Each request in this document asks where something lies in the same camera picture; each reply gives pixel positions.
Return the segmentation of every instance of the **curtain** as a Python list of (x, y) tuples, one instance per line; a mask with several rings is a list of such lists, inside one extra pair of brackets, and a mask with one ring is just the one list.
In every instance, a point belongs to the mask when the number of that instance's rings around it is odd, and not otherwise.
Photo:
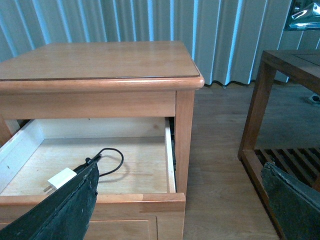
[[(182, 41), (205, 83), (249, 84), (263, 50), (317, 49), (283, 31), (291, 0), (0, 0), (0, 61), (49, 43)], [(277, 73), (276, 79), (287, 77)]]

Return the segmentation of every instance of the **wooden side table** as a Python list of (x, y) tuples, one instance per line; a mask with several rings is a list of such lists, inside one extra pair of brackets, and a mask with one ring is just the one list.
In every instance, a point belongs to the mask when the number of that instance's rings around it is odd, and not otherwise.
[[(140, 213), (152, 213), (158, 206), (159, 239), (179, 239), (183, 225), (168, 231), (164, 221), (169, 216), (162, 217), (166, 208), (172, 216), (182, 213), (194, 95), (203, 85), (178, 41), (49, 44), (0, 64), (0, 144), (13, 135), (9, 123), (19, 119), (174, 117), (177, 193), (128, 196), (128, 204)], [(117, 206), (110, 199), (123, 203), (116, 196), (100, 202)], [(0, 205), (6, 206), (7, 200), (0, 199)]]
[(320, 154), (320, 149), (316, 146), (310, 146), (313, 148), (306, 149), (255, 149), (277, 70), (311, 91), (320, 94), (320, 51), (276, 50), (263, 52), (238, 152), (238, 158), (247, 168), (258, 193), (271, 213), (280, 234), (282, 234), (269, 207), (267, 193), (263, 188), (261, 178), (263, 163), (275, 162), (277, 166), (295, 177), (295, 171), (298, 170), (299, 176), (302, 176), (301, 180), (319, 191), (320, 178), (317, 177), (319, 169), (312, 162), (319, 162), (316, 155)]

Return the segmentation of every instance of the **slatted shelf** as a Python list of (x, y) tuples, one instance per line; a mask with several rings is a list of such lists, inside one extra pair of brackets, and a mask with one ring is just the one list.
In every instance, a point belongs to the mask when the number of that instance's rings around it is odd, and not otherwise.
[(275, 164), (301, 182), (312, 187), (320, 173), (320, 148), (257, 149), (260, 163)]

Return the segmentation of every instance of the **drawer front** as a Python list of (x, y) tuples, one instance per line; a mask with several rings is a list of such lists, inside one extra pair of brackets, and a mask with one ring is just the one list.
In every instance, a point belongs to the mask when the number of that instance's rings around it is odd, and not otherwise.
[[(41, 196), (0, 197), (0, 229), (34, 207)], [(186, 198), (183, 193), (101, 194), (86, 240), (182, 240)]]

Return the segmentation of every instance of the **table leg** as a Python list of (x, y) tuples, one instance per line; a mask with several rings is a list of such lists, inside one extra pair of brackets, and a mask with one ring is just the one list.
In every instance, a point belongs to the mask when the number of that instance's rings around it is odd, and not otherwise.
[(177, 91), (174, 123), (176, 182), (179, 193), (187, 193), (189, 154), (195, 91)]
[(255, 82), (238, 152), (239, 159), (241, 158), (243, 150), (253, 150), (256, 146), (276, 71), (277, 70), (275, 68), (271, 67), (264, 61), (260, 62), (259, 72)]

